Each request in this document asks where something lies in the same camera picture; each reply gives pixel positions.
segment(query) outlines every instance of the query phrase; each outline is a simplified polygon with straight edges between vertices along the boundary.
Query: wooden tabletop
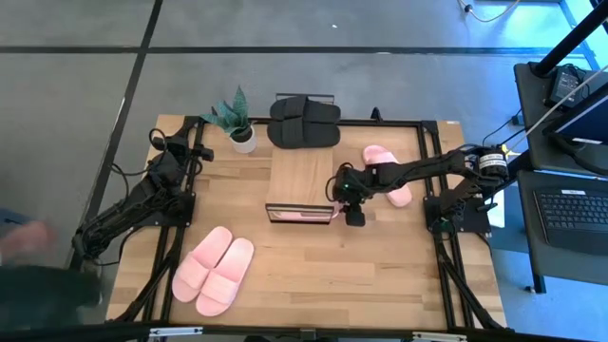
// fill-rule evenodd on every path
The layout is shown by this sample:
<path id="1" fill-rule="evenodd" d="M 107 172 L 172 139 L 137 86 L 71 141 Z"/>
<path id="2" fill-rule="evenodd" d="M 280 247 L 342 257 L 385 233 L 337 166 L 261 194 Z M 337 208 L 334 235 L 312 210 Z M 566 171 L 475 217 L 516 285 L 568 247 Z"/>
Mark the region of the wooden tabletop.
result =
<path id="1" fill-rule="evenodd" d="M 182 116 L 160 115 L 157 128 L 170 135 Z M 443 151 L 464 143 L 457 122 L 439 122 Z M 406 127 L 341 126 L 333 148 L 334 170 L 342 162 L 363 168 L 361 152 L 381 144 L 399 162 L 420 159 L 416 130 Z M 235 238 L 256 246 L 251 267 L 232 307 L 217 317 L 197 313 L 194 303 L 173 301 L 170 321 L 264 327 L 445 329 L 437 261 L 426 230 L 424 182 L 408 186 L 413 202 L 393 207 L 386 196 L 363 205 L 367 224 L 350 227 L 340 215 L 328 225 L 271 224 L 264 204 L 269 190 L 273 149 L 266 126 L 257 125 L 257 148 L 249 155 L 234 151 L 226 135 L 206 125 L 203 143 L 215 150 L 195 183 L 197 204 L 185 234 L 182 256 L 214 227 L 229 228 Z M 432 148 L 430 137 L 428 146 Z M 151 149 L 148 158 L 157 153 Z M 460 181 L 448 177 L 450 187 Z M 158 228 L 144 228 L 124 246 L 107 317 L 121 314 L 150 276 Z M 459 234 L 466 280 L 495 320 L 505 324 L 496 277 L 487 246 L 472 234 Z M 160 314 L 160 286 L 155 316 Z M 463 324 L 457 290 L 452 284 L 456 319 Z"/>

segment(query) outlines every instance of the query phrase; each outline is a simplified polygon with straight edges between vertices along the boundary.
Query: potted plant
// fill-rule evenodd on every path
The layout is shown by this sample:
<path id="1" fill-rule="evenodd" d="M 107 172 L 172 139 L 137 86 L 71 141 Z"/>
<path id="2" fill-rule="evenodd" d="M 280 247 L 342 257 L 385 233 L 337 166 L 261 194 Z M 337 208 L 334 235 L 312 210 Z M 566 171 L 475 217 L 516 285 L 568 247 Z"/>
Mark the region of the potted plant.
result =
<path id="1" fill-rule="evenodd" d="M 229 106 L 225 101 L 218 103 L 219 114 L 211 107 L 211 113 L 200 115 L 206 122 L 215 124 L 230 135 L 232 145 L 238 153 L 249 153 L 256 148 L 257 139 L 254 127 L 247 116 L 248 105 L 240 86 Z"/>

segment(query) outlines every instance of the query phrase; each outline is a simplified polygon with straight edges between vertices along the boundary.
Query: pink slipper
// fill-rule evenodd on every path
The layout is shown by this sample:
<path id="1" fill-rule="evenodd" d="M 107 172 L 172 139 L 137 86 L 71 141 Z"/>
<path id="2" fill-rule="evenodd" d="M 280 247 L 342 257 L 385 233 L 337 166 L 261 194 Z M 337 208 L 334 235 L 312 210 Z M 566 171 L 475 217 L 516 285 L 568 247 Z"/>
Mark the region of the pink slipper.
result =
<path id="1" fill-rule="evenodd" d="M 230 245 L 226 255 L 211 270 L 200 289 L 197 298 L 199 314 L 215 316 L 230 307 L 253 256 L 254 245 L 248 239 L 240 237 Z"/>
<path id="2" fill-rule="evenodd" d="M 363 150 L 363 162 L 366 165 L 382 163 L 382 162 L 398 162 L 388 149 L 379 145 L 370 145 Z M 404 185 L 401 189 L 391 191 L 387 194 L 387 198 L 396 207 L 404 207 L 411 202 L 411 191 L 408 185 Z"/>
<path id="3" fill-rule="evenodd" d="M 216 227 L 203 241 L 186 255 L 173 277 L 172 290 L 175 298 L 187 303 L 199 294 L 209 271 L 216 267 L 232 241 L 232 233 L 224 227 Z"/>

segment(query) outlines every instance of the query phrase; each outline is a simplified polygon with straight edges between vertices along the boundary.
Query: green plant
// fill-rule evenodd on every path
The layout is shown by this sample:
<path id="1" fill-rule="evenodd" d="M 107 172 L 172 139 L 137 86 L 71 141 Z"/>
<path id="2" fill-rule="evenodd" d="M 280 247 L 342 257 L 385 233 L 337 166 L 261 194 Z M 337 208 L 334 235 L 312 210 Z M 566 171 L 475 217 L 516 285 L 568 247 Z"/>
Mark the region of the green plant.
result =
<path id="1" fill-rule="evenodd" d="M 240 86 L 229 106 L 225 101 L 218 102 L 217 111 L 211 107 L 211 113 L 201 114 L 200 116 L 208 123 L 219 126 L 224 132 L 233 135 L 239 134 L 249 127 L 247 99 Z"/>

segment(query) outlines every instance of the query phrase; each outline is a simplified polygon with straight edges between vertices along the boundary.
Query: gray floor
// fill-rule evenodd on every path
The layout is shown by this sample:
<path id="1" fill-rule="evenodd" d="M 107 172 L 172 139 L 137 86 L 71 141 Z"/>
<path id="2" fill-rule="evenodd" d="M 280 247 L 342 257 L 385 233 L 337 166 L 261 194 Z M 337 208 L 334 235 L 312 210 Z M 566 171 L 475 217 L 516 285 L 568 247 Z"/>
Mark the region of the gray floor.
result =
<path id="1" fill-rule="evenodd" d="M 138 45 L 152 4 L 3 1 L 0 45 Z M 484 16 L 503 8 L 476 6 Z M 455 0 L 173 0 L 164 2 L 152 45 L 546 48 L 568 30 L 559 6 L 551 4 L 521 4 L 505 20 L 483 25 L 465 19 Z M 267 116 L 277 92 L 330 93 L 344 117 L 367 118 L 378 106 L 387 119 L 457 120 L 466 141 L 480 143 L 519 109 L 513 65 L 539 57 L 149 55 L 116 163 L 129 171 L 143 166 L 146 133 L 158 114 L 200 114 L 230 98 L 238 85 L 256 116 Z M 65 261 L 133 62 L 132 55 L 0 54 L 0 134 L 5 141 L 0 146 L 5 161 L 0 207 L 55 227 L 56 248 L 39 257 L 47 265 Z M 580 57 L 568 62 L 588 67 Z M 490 141 L 517 129 L 508 127 Z M 122 181 L 113 177 L 104 206 L 123 194 Z M 104 260 L 113 260 L 116 253 L 114 246 Z M 551 279 L 549 294 L 525 293 L 521 287 L 531 283 L 526 257 L 495 253 L 509 326 L 523 333 L 608 339 L 602 325 L 606 309 L 599 306 L 608 288 Z M 104 270 L 106 297 L 114 273 Z M 574 298 L 582 298 L 577 309 Z M 104 310 L 102 305 L 87 313 L 87 321 L 103 319 Z"/>

